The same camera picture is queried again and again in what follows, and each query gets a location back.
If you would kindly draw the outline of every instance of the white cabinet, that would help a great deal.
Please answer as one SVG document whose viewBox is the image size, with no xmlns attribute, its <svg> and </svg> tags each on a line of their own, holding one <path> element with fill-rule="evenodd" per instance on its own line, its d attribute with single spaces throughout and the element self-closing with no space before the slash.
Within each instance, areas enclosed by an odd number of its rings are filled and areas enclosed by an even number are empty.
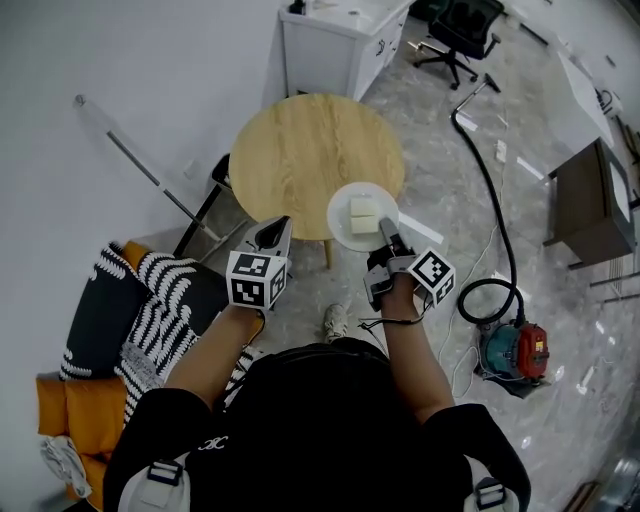
<svg viewBox="0 0 640 512">
<path fill-rule="evenodd" d="M 333 93 L 360 100 L 396 54 L 412 0 L 360 0 L 280 11 L 289 96 Z"/>
</svg>

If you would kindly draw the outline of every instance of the wooden tabletop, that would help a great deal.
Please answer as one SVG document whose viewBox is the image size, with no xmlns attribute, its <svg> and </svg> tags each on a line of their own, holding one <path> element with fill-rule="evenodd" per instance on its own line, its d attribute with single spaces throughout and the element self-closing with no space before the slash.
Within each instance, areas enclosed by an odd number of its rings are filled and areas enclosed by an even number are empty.
<svg viewBox="0 0 640 512">
<path fill-rule="evenodd" d="M 231 188 L 244 210 L 261 222 L 293 219 L 293 237 L 330 240 L 327 206 L 354 181 L 402 189 L 402 148 L 373 109 L 330 94 L 305 94 L 256 114 L 231 151 Z"/>
</svg>

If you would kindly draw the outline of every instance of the white towel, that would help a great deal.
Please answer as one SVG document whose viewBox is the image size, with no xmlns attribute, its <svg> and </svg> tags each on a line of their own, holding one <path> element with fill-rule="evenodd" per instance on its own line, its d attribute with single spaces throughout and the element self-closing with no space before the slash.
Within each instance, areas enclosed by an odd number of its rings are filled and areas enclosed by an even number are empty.
<svg viewBox="0 0 640 512">
<path fill-rule="evenodd" d="M 45 437 L 40 443 L 40 455 L 53 474 L 71 484 L 78 496 L 86 498 L 91 494 L 87 473 L 70 438 Z"/>
</svg>

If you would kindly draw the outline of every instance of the foot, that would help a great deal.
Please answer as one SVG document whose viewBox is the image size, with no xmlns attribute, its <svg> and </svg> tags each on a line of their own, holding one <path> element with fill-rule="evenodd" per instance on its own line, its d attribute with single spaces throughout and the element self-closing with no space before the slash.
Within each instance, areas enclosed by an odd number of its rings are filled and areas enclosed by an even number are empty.
<svg viewBox="0 0 640 512">
<path fill-rule="evenodd" d="M 331 304 L 324 312 L 324 341 L 333 343 L 347 335 L 347 308 L 342 304 Z"/>
</svg>

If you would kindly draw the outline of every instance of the person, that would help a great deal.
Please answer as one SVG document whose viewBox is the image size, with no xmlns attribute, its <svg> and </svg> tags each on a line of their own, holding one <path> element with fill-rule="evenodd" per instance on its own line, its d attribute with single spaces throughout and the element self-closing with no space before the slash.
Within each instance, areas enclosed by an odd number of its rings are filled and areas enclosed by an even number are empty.
<svg viewBox="0 0 640 512">
<path fill-rule="evenodd" d="M 413 287 L 410 276 L 397 276 L 382 316 L 416 318 Z M 489 468 L 526 510 L 531 489 L 522 463 L 484 406 L 455 405 L 421 323 L 384 324 L 387 359 L 347 338 L 345 309 L 333 305 L 326 343 L 258 360 L 223 409 L 255 315 L 226 308 L 164 388 L 143 395 L 106 471 L 106 512 L 118 510 L 134 474 L 187 452 L 191 510 L 250 503 L 466 510 L 473 493 L 466 457 Z"/>
</svg>

